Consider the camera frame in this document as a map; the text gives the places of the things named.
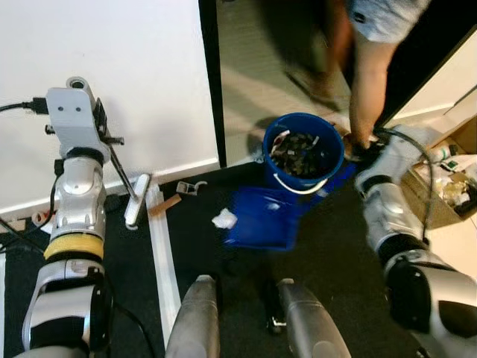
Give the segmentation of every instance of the white wall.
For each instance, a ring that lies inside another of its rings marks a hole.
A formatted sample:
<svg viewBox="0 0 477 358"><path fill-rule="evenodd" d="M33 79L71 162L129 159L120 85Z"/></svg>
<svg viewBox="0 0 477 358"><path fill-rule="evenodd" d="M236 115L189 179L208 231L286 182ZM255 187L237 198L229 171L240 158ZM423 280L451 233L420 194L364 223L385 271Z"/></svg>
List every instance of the white wall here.
<svg viewBox="0 0 477 358"><path fill-rule="evenodd" d="M129 175L217 161L198 0L0 3L0 105L88 80ZM46 116L0 114L0 213L46 198L58 141ZM118 180L111 164L105 182Z"/></svg>
<svg viewBox="0 0 477 358"><path fill-rule="evenodd" d="M477 85L477 31L395 115L394 119L439 110L445 112L475 85Z"/></svg>

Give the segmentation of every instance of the cardboard box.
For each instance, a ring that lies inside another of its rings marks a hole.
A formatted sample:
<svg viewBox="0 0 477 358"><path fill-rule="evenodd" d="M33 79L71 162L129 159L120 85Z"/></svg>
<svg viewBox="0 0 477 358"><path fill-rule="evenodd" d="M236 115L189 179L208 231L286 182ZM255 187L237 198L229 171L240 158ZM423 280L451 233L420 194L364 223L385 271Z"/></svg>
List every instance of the cardboard box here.
<svg viewBox="0 0 477 358"><path fill-rule="evenodd" d="M456 144L458 154L477 154L477 116L474 116L450 132L444 134L439 140L432 143L430 148L445 144ZM416 166L409 170L402 178L401 188L405 199L413 213L424 221L426 203L429 198L429 184L416 172ZM477 212L477 207L459 216L439 195L433 193L433 207L429 229L435 229L451 224L457 224L468 219Z"/></svg>

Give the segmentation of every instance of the dark carpet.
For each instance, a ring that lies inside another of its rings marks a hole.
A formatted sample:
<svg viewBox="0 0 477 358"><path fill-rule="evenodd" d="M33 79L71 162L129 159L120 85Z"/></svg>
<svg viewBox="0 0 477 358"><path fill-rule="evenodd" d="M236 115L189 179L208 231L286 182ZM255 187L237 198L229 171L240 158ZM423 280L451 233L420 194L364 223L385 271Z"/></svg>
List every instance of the dark carpet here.
<svg viewBox="0 0 477 358"><path fill-rule="evenodd" d="M227 248L225 231L211 222L231 208L240 186L263 186L263 168L252 163L207 173L185 181L207 180L197 197L168 210L168 228L181 298L199 274L220 277L221 356L292 357L286 334L271 336L265 328L260 292L269 279L292 277L312 290L335 320L353 357L416 357L417 343L388 314L385 286L377 258L366 245L361 201L349 182L306 214L293 251ZM162 186L165 198L176 183ZM147 221L138 231L124 227L124 205L108 215L106 258L117 299L143 321L157 356L164 354L157 303L154 261ZM46 234L32 236L47 239ZM42 261L23 251L7 254L5 294L6 357L22 351L20 330ZM116 319L113 357L147 357L137 327Z"/></svg>

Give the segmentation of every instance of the person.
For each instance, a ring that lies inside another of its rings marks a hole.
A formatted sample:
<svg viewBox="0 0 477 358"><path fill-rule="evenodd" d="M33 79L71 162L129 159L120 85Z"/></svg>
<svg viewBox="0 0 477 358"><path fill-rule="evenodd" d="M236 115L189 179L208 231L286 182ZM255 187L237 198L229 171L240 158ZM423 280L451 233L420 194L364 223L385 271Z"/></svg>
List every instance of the person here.
<svg viewBox="0 0 477 358"><path fill-rule="evenodd" d="M331 21L325 72L316 74L309 95L333 103L332 73L344 67L354 40L355 71L350 98L351 152L370 147L374 125L385 105L388 67L397 46L408 36L431 0L327 0Z"/></svg>

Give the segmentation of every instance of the white bucket handle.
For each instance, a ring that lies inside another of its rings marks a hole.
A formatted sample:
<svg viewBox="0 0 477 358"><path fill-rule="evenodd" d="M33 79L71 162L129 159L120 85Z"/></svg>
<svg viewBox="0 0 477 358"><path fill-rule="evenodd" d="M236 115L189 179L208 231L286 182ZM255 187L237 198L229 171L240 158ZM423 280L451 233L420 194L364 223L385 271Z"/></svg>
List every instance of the white bucket handle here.
<svg viewBox="0 0 477 358"><path fill-rule="evenodd" d="M323 185L325 185L326 182L328 181L328 179L324 179L321 182L319 182L318 184L316 184L315 186L313 186L311 189L300 191L300 190L295 190L295 189L291 188L290 186L286 185L285 183L283 183L282 180L279 178L278 173L274 173L274 177L275 177L275 179L277 179L277 181L280 183L281 186L283 186L288 191L294 192L295 194L298 194L298 195L313 194L314 192L317 192L318 190L320 190L321 187Z"/></svg>

